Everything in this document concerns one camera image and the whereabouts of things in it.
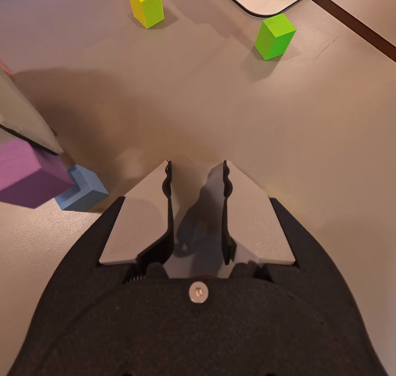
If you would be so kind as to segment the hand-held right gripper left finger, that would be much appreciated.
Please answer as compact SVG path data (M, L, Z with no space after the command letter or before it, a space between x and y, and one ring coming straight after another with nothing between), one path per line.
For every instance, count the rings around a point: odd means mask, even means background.
M165 264L174 249L172 165L164 161L124 196L100 264Z

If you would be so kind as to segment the purple foam cube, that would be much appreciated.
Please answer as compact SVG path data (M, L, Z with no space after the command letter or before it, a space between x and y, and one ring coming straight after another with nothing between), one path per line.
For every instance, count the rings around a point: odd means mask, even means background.
M73 185L58 156L19 138L1 146L1 202L35 209Z

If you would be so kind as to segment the green foam cube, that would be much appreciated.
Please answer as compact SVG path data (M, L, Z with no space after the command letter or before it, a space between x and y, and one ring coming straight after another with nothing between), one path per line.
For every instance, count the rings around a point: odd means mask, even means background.
M295 26L280 13L262 21L254 46L267 61L283 55L295 33Z

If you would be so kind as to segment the yellow foam cube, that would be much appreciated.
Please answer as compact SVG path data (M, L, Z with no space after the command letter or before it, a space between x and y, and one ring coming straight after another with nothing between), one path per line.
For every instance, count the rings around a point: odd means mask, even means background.
M164 20L162 0L130 0L134 17L149 29Z

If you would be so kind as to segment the light blue foam cube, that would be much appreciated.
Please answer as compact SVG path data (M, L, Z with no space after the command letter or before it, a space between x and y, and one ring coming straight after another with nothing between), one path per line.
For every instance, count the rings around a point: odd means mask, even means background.
M74 185L55 197L61 210L85 212L108 197L109 193L96 173L80 165L67 171Z

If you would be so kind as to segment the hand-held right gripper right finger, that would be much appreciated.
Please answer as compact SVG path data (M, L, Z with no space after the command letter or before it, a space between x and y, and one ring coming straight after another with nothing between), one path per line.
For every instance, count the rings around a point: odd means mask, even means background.
M293 265L294 254L267 193L230 161L223 162L221 249L225 265Z

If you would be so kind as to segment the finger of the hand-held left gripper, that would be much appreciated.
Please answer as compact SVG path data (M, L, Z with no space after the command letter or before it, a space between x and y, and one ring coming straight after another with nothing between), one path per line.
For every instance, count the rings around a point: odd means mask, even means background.
M0 125L2 130L53 155L64 153L47 122L3 70L0 70Z

